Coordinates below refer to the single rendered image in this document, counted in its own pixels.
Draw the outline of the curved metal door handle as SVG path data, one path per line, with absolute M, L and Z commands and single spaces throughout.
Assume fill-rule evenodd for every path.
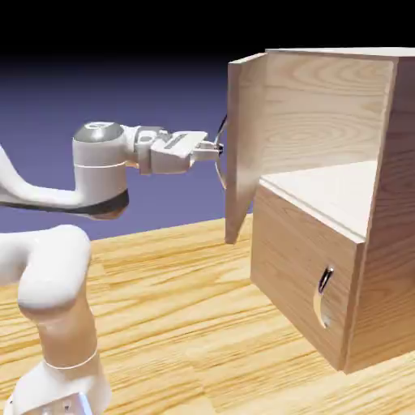
M 224 189 L 226 189 L 226 175 L 220 163 L 220 157 L 224 151 L 224 144 L 220 142 L 220 137 L 223 135 L 223 133 L 226 130 L 226 123 L 227 123 L 227 115 L 225 115 L 223 120 L 221 121 L 218 131 L 216 133 L 215 140 L 214 140 L 214 147 L 218 151 L 218 156 L 215 161 L 216 173 L 220 180 L 220 184 L 222 185 Z

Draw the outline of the light wood cabinet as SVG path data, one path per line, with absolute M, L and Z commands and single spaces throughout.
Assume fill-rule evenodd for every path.
M 365 243 L 346 373 L 415 350 L 415 48 L 271 49 L 260 186 Z

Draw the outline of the light wood hinged door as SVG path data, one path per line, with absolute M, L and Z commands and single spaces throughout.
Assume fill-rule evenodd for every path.
M 267 54 L 228 64 L 225 242 L 234 244 L 260 175 Z

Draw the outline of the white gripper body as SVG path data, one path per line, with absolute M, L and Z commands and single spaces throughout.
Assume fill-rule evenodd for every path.
M 195 149 L 208 137 L 205 131 L 177 131 L 168 141 L 158 139 L 151 146 L 152 173 L 185 173 L 195 162 Z

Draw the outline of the light wood closed door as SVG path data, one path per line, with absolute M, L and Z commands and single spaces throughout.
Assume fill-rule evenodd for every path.
M 253 283 L 337 370 L 345 368 L 357 278 L 365 243 L 348 237 L 265 186 L 255 195 L 251 273 Z M 323 328 L 313 295 L 325 267 L 334 273 L 324 290 Z

